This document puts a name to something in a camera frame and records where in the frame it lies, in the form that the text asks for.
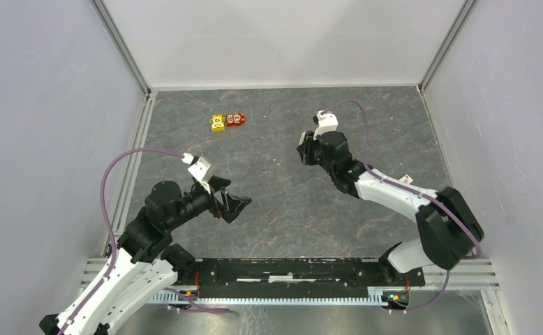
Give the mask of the white stapler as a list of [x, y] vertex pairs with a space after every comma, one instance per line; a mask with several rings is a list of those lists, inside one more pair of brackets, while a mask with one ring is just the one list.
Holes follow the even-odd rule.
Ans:
[[303, 145], [308, 142], [314, 141], [314, 132], [313, 131], [305, 131], [302, 133], [299, 139], [298, 145]]

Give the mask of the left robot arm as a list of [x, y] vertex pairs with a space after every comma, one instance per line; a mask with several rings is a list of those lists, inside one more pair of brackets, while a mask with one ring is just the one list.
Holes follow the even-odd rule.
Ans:
[[207, 191], [198, 181], [189, 192], [174, 181], [154, 185], [144, 206], [117, 240], [111, 258], [63, 312], [39, 323], [44, 334], [116, 334], [156, 293], [195, 275], [194, 257], [174, 244], [172, 231], [204, 212], [231, 223], [252, 202], [227, 191], [214, 177]]

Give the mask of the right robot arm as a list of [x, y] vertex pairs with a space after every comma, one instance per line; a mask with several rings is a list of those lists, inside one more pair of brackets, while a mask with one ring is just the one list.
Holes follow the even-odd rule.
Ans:
[[417, 225], [418, 238], [383, 254], [378, 273], [384, 283], [396, 285], [407, 272], [429, 265], [451, 270], [471, 251], [482, 251], [484, 231], [455, 188], [437, 191], [388, 177], [353, 158], [345, 135], [338, 131], [319, 136], [306, 131], [297, 152], [303, 164], [320, 166], [340, 192], [378, 203]]

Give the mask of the white staple box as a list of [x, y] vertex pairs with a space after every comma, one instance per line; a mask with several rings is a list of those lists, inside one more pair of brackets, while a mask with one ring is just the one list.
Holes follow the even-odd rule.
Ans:
[[414, 179], [409, 175], [409, 174], [405, 174], [404, 176], [402, 176], [399, 181], [402, 183], [402, 184], [411, 184], [412, 182], [414, 182]]

